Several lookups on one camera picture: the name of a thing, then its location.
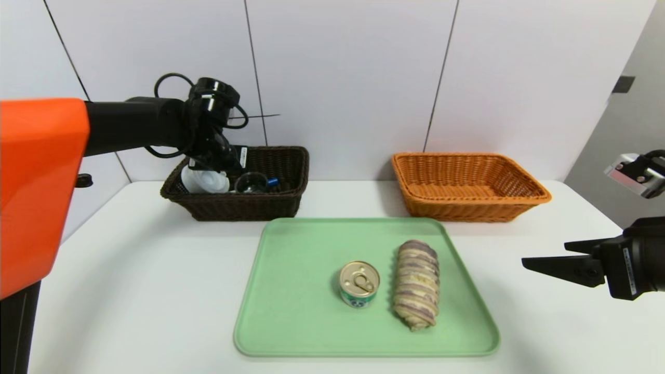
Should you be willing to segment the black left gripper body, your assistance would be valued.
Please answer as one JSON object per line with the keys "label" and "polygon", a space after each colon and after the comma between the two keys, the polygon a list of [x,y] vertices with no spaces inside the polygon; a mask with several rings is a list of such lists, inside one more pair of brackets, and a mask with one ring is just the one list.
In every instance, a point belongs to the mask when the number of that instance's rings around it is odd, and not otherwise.
{"label": "black left gripper body", "polygon": [[215,151],[215,171],[244,173],[247,170],[248,146],[228,145]]}

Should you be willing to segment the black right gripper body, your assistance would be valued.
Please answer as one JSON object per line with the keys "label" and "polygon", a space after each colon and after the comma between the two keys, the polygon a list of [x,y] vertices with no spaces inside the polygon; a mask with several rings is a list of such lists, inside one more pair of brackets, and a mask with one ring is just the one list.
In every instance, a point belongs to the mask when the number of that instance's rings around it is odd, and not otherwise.
{"label": "black right gripper body", "polygon": [[633,301],[647,292],[664,291],[663,216],[636,220],[602,254],[613,298]]}

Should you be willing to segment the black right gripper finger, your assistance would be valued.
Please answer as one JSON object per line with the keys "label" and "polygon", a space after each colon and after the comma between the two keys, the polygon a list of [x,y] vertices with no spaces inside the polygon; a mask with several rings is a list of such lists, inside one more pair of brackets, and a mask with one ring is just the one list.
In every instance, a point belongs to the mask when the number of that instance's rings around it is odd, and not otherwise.
{"label": "black right gripper finger", "polygon": [[600,260],[590,255],[523,258],[525,269],[585,287],[605,284]]}
{"label": "black right gripper finger", "polygon": [[614,244],[613,237],[606,237],[601,239],[579,240],[574,242],[564,243],[564,248],[567,251],[584,253],[584,254],[600,254],[605,248]]}

